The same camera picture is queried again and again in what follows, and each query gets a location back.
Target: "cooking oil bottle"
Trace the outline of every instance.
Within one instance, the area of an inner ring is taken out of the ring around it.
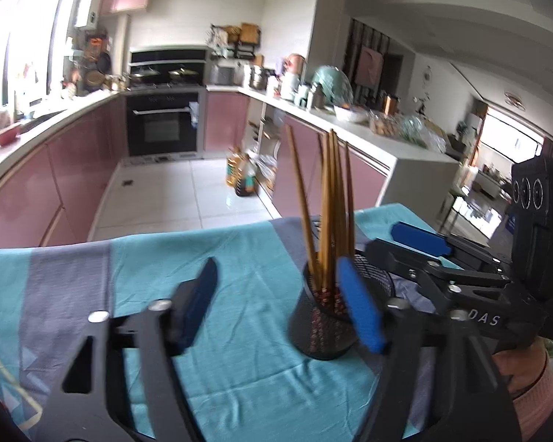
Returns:
[[[256,193],[255,181],[256,167],[250,161],[250,156],[245,154],[237,167],[235,190],[237,196],[251,196]]]
[[[237,166],[242,161],[242,153],[237,146],[230,150],[230,155],[227,157],[227,170],[225,182],[228,186],[233,187],[236,184]]]

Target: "pink bowl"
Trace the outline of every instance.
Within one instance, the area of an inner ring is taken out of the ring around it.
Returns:
[[[16,140],[21,130],[20,124],[13,124],[0,130],[0,146],[7,146]]]

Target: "oven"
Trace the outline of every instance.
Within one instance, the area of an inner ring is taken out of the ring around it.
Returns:
[[[197,151],[199,91],[130,94],[127,140],[130,157],[165,155],[175,159]]]

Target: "pink cloth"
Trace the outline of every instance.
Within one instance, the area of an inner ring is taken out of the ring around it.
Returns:
[[[366,46],[360,51],[354,82],[362,87],[376,88],[383,69],[383,55]]]
[[[553,370],[547,364],[543,376],[525,394],[514,399],[522,440],[526,441],[553,412]]]

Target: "oven handle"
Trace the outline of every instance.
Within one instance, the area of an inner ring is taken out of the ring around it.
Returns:
[[[173,109],[151,109],[149,111],[137,111],[133,110],[133,114],[140,115],[157,115],[163,113],[190,113],[190,108],[173,108]]]

